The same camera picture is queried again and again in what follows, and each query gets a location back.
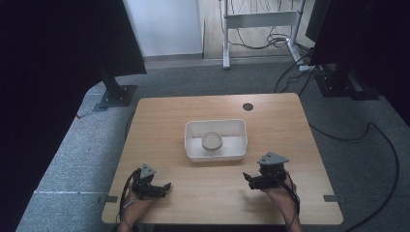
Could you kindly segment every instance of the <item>carpeted floor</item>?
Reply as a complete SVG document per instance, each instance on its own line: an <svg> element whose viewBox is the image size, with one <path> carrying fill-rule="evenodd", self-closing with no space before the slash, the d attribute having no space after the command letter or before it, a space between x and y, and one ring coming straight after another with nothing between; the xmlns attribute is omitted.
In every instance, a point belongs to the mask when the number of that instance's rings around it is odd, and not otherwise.
<svg viewBox="0 0 410 232"><path fill-rule="evenodd" d="M282 90L292 69L277 87L279 77L292 63L232 65L148 70L146 75L118 77L120 84L138 86L132 106L93 112L105 90L98 84L88 91L59 151L44 174L17 231L110 231L101 220L103 204L121 157L127 122L142 98L240 95ZM284 92L300 93L309 74L290 84ZM305 225L305 231L346 231L375 213L379 214L354 231L407 231L410 192L410 129L391 105L378 101L322 98L311 76L300 95L319 152L338 197L344 222L336 226ZM362 136L368 123L368 132ZM355 141L343 141L359 138ZM209 231L235 231L237 227L198 227ZM167 227L157 226L156 231ZM249 231L272 228L252 227Z"/></svg>

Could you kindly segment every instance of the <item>white plastic bin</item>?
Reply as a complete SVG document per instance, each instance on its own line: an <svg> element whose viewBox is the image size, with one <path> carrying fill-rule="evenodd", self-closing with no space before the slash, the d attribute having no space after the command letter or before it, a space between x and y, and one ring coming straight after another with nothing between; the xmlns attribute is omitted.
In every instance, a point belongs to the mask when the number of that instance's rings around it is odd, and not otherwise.
<svg viewBox="0 0 410 232"><path fill-rule="evenodd" d="M202 138L210 132L222 137L222 146L218 151L207 151L202 146ZM191 121L185 129L185 150L190 160L217 161L241 160L247 153L248 139L244 120Z"/></svg>

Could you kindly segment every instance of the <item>black round hole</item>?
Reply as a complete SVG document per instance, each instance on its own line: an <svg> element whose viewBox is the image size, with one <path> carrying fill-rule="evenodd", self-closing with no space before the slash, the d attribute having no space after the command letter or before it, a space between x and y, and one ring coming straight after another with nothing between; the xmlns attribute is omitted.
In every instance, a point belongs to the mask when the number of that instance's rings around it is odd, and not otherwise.
<svg viewBox="0 0 410 232"><path fill-rule="evenodd" d="M251 111L251 110L253 110L253 104L251 104L251 103L245 103L244 106L243 106L243 108L244 108L244 110L246 110L246 111Z"/></svg>

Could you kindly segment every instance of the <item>white metal frame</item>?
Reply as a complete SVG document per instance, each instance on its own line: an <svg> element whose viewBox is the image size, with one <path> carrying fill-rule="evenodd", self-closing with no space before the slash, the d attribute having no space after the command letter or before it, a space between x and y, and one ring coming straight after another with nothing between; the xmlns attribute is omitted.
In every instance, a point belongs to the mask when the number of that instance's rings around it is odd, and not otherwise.
<svg viewBox="0 0 410 232"><path fill-rule="evenodd" d="M298 35L299 26L301 24L302 15L306 0L300 0L299 9L296 12L278 12L264 14L228 14L228 0L224 0L223 14L223 68L229 70L229 42L228 29L249 28L249 27L265 27L265 26L293 26L292 36L287 42L293 59L299 66L304 62L301 55L296 49L295 40Z"/></svg>

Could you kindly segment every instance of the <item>wooden table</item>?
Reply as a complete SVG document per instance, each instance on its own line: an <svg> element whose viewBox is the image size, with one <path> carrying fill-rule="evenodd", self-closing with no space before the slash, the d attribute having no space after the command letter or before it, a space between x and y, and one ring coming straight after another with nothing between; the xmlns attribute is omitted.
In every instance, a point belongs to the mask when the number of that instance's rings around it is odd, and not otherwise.
<svg viewBox="0 0 410 232"><path fill-rule="evenodd" d="M251 103L253 110L243 109ZM239 161L192 162L184 148L189 121L243 119L248 151ZM305 112L295 94L153 98L139 101L109 195L121 196L142 163L157 171L154 186L172 183L141 223L283 224L265 193L251 190L242 172L260 175L267 152L290 159L285 168L298 186L302 224L343 221ZM102 220L114 223L119 200L106 202Z"/></svg>

